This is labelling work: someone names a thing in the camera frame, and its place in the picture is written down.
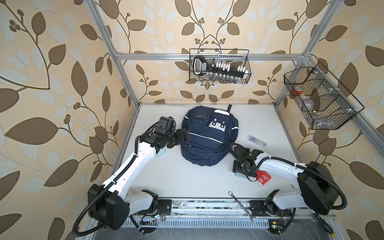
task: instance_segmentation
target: backpack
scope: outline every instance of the backpack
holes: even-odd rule
[[[198,106],[188,111],[182,128],[190,138],[180,146],[186,160],[200,166],[213,166],[225,157],[238,133],[238,121],[229,113],[231,107],[224,111]]]

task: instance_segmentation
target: combination wrench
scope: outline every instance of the combination wrench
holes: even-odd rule
[[[231,198],[233,198],[233,199],[235,200],[235,202],[241,207],[241,209],[248,215],[248,217],[251,219],[251,222],[256,223],[256,222],[254,221],[254,219],[257,219],[257,218],[256,218],[255,216],[252,216],[252,214],[250,214],[250,213],[248,212],[248,210],[245,209],[245,207],[241,204],[241,202],[240,202],[239,200],[237,200],[237,198],[233,195],[233,192],[232,192],[232,191],[229,191],[229,192],[228,192],[228,195],[229,195]]]

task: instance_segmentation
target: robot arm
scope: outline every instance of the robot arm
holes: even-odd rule
[[[257,149],[249,151],[238,144],[232,145],[230,152],[236,159],[234,172],[257,178],[257,170],[262,170],[299,185],[300,188],[297,189],[285,191],[276,189],[267,197],[265,205],[271,215],[290,208],[310,208],[316,213],[327,215],[330,209],[343,209],[346,206],[344,194],[321,164],[293,163],[271,157]],[[343,201],[342,205],[333,206],[339,195]]]
[[[161,117],[143,135],[135,140],[135,151],[120,168],[101,186],[94,184],[88,191],[88,206],[75,221],[72,233],[76,237],[90,234],[101,227],[117,230],[126,218],[138,211],[157,209],[157,194],[143,190],[124,201],[130,186],[144,166],[160,149],[172,148],[186,142],[189,134],[185,129],[176,130],[173,118]],[[102,224],[88,231],[79,232],[77,227],[86,213]]]

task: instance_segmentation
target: red label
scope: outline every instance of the red label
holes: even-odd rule
[[[263,186],[267,183],[272,177],[265,171],[257,170],[257,181]]]

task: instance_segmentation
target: black wire basket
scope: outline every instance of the black wire basket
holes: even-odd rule
[[[210,83],[247,84],[251,77],[246,49],[189,50],[189,79]]]
[[[338,83],[333,86],[325,74]],[[284,74],[284,84],[313,130],[339,129],[364,109],[361,102],[321,62]]]

